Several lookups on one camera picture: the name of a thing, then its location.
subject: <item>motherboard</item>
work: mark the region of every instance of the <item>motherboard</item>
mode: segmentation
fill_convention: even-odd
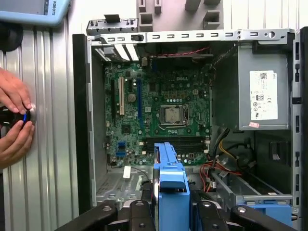
[[[154,144],[170,142],[184,165],[202,164],[210,144],[210,76],[206,68],[158,69],[153,62],[105,67],[107,162],[153,165]]]

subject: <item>cpu socket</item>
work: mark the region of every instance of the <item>cpu socket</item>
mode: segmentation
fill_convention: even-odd
[[[159,110],[160,125],[187,126],[188,105],[162,105]]]

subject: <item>white label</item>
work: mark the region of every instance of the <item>white label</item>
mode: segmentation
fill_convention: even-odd
[[[251,120],[278,119],[277,74],[274,71],[250,72]]]
[[[130,178],[130,166],[124,167],[123,178],[127,178],[127,179]]]

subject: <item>blue plastic bracket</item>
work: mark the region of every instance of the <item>blue plastic bracket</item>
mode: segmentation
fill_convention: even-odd
[[[168,143],[156,143],[154,152],[159,170],[159,230],[187,231],[190,224],[190,192],[185,169]]]

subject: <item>white pci slot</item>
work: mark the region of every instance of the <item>white pci slot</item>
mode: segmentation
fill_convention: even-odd
[[[120,115],[124,115],[124,78],[120,78],[119,85],[119,94],[120,94]]]

